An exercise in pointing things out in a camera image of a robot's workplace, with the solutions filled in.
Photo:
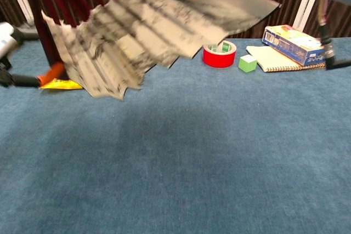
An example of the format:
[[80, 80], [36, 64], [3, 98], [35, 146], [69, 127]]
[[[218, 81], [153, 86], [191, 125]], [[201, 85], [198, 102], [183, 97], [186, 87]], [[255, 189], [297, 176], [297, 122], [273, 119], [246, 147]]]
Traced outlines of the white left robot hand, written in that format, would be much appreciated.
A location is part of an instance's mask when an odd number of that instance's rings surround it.
[[25, 41], [36, 41], [39, 34], [34, 26], [16, 27], [8, 22], [1, 22], [1, 86], [9, 87], [42, 87], [53, 79], [60, 77], [65, 70], [62, 62], [51, 66], [44, 76], [12, 75], [8, 70], [12, 67], [8, 57], [19, 49]]

